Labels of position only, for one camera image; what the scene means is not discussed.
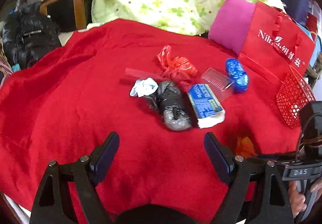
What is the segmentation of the right hand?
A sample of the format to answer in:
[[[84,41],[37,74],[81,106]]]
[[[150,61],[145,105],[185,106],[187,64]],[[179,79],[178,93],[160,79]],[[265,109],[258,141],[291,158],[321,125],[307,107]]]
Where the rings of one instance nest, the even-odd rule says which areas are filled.
[[[317,196],[315,201],[317,202],[321,197],[321,178],[317,180],[311,187],[310,191],[317,191]],[[307,208],[307,204],[305,203],[306,197],[299,193],[296,187],[296,181],[289,182],[288,195],[290,199],[291,210],[293,213],[293,217],[297,217],[299,213],[304,212]]]

